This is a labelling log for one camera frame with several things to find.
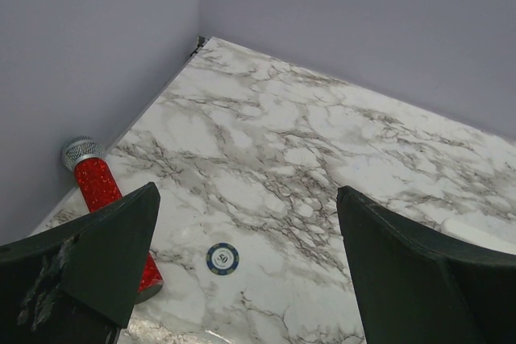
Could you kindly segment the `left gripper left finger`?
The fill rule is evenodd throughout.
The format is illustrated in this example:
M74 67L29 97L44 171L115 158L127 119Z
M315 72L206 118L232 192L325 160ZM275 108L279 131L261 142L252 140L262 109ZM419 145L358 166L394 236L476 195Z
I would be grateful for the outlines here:
M156 226L152 182L1 247L3 343L116 343L130 320Z

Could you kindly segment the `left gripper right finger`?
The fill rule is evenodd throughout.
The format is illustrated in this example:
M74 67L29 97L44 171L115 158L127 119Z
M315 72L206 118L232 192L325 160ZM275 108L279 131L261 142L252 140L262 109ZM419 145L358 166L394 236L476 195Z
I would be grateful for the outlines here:
M369 343L513 343L515 257L432 230L350 186L339 226Z

